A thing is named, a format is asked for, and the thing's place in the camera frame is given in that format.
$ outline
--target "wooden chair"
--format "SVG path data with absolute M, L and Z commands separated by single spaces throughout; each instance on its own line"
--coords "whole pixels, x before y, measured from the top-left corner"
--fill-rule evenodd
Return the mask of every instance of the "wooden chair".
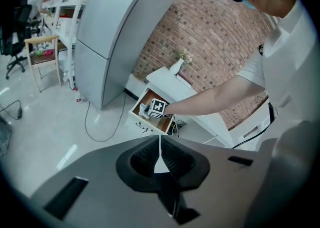
M 60 72 L 59 72 L 59 60 L 58 60 L 58 37 L 59 36 L 37 37 L 37 38 L 25 39 L 25 41 L 24 41 L 25 42 L 25 48 L 26 48 L 26 56 L 27 56 L 27 59 L 28 59 L 29 67 L 30 67 L 30 70 L 31 70 L 31 74 L 33 76 L 33 79 L 34 79 L 34 82 L 35 82 L 36 86 L 39 89 L 39 93 L 41 93 L 41 90 L 39 88 L 39 85 L 37 83 L 37 80 L 36 80 L 36 77 L 35 77 L 35 74 L 34 74 L 34 68 L 38 68 L 39 74 L 40 74 L 40 79 L 42 79 L 39 67 L 42 67 L 44 65 L 49 65 L 49 64 L 55 64 L 56 72 L 57 72 L 57 75 L 58 75 L 59 84 L 61 85 Z M 53 54 L 38 56 L 38 55 L 36 55 L 34 53 L 32 58 L 30 57 L 29 44 L 41 44 L 41 43 L 44 43 L 44 42 L 50 42 L 52 40 L 54 40 Z

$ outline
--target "gray refrigerator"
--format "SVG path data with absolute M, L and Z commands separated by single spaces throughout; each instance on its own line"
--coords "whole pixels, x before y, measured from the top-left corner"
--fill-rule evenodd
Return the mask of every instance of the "gray refrigerator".
M 124 90 L 146 41 L 174 1 L 88 1 L 76 35 L 75 83 L 96 108 Z

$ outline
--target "chair base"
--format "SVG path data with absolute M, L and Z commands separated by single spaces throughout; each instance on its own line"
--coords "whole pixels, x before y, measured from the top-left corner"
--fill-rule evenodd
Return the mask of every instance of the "chair base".
M 25 72 L 25 68 L 24 66 L 21 64 L 21 61 L 24 61 L 27 59 L 27 57 L 17 57 L 16 55 L 14 56 L 15 57 L 15 60 L 14 61 L 11 61 L 7 66 L 6 66 L 6 69 L 7 69 L 7 72 L 6 72 L 6 75 L 5 75 L 5 79 L 9 79 L 9 72 L 14 68 L 15 65 L 19 65 L 21 67 L 21 72 Z

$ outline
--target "man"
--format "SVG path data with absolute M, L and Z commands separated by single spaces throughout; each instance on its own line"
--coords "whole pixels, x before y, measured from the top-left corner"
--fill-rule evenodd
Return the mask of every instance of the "man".
M 32 0 L 30 2 L 30 5 L 32 5 L 32 10 L 29 15 L 29 18 L 31 20 L 37 19 L 39 16 L 39 13 L 41 14 L 50 14 L 50 12 L 46 11 L 45 9 L 42 8 L 42 4 L 46 1 L 49 0 Z
M 259 147 L 265 139 L 279 138 L 301 121 L 319 117 L 319 45 L 300 0 L 245 1 L 261 12 L 282 18 L 277 28 L 237 75 L 215 88 L 168 105 L 164 113 L 211 114 L 266 90 L 279 116 L 260 139 Z

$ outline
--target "glossy floor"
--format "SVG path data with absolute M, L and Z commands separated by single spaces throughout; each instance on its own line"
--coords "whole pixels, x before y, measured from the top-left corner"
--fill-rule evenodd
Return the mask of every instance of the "glossy floor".
M 23 116 L 16 121 L 4 111 L 0 113 L 13 128 L 8 153 L 0 159 L 13 186 L 25 195 L 32 195 L 45 180 L 82 155 L 140 137 L 125 132 L 128 111 L 136 102 L 130 96 L 126 95 L 123 116 L 114 137 L 107 142 L 95 142 L 87 136 L 84 125 L 89 103 L 76 102 L 74 91 L 66 85 L 59 86 L 53 66 L 41 68 L 42 80 L 36 71 L 42 89 L 39 93 L 28 66 L 25 73 L 16 67 L 10 79 L 5 79 L 9 59 L 8 56 L 0 57 L 0 103 L 5 107 L 21 100 Z M 124 96 L 121 94 L 102 111 L 90 106 L 86 124 L 95 139 L 103 140 L 113 134 Z M 18 107 L 14 104 L 8 111 L 16 116 Z

